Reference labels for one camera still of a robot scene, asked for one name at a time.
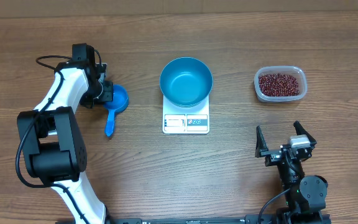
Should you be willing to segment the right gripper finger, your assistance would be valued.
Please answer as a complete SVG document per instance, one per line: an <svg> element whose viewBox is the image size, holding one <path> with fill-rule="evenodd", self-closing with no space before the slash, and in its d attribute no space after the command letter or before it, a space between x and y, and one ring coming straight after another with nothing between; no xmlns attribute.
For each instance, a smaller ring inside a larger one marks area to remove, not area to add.
<svg viewBox="0 0 358 224"><path fill-rule="evenodd" d="M297 135L306 135L306 137L308 138L308 140L310 142L310 146L315 147L315 145L317 144L316 139L303 128L303 126L301 125L301 123L299 121L295 121L293 123L293 126L295 128Z"/></svg>
<svg viewBox="0 0 358 224"><path fill-rule="evenodd" d="M257 142L255 147L255 157L264 157L267 155L269 148L265 142L264 135L260 126L256 127Z"/></svg>

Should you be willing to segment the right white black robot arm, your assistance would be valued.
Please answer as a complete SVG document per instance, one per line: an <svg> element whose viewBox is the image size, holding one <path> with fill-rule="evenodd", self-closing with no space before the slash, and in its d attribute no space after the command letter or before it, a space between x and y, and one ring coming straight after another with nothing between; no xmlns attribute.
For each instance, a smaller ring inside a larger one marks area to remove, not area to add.
<svg viewBox="0 0 358 224"><path fill-rule="evenodd" d="M293 123L296 134L277 150L270 150L261 127L256 127L255 157L263 157L267 167L278 169L283 191L271 198L257 215L246 215L247 223L328 224L324 215L328 182L320 175L306 175L301 163L312 156L317 141L300 124Z"/></svg>

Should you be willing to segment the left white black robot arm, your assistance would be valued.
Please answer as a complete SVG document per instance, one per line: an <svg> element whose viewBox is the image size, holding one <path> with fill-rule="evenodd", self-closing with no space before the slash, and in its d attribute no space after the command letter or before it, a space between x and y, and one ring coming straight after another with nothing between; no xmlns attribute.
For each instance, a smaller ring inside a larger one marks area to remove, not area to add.
<svg viewBox="0 0 358 224"><path fill-rule="evenodd" d="M104 80L107 65L86 43L73 45L72 55L61 59L45 98L17 117L16 174L30 188L56 191L74 223L112 223L87 178L86 146L75 118L79 105L92 108L112 99L112 83Z"/></svg>

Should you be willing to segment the blue plastic measuring scoop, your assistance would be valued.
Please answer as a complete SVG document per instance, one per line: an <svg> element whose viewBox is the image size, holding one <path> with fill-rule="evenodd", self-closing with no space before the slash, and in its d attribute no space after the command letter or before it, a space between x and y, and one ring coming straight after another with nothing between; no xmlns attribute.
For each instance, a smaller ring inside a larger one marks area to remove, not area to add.
<svg viewBox="0 0 358 224"><path fill-rule="evenodd" d="M107 101L104 104L104 108L108 111L104 133L108 138L113 136L116 115L122 113L128 104L129 96L126 89L121 85L113 85L112 101Z"/></svg>

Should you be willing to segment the red beans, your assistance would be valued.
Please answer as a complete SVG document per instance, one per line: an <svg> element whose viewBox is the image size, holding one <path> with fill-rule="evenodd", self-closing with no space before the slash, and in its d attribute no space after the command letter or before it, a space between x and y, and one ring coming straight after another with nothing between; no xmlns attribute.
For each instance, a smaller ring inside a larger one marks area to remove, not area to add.
<svg viewBox="0 0 358 224"><path fill-rule="evenodd" d="M265 74L258 78L259 88L266 96L296 96L299 84L292 75L284 73Z"/></svg>

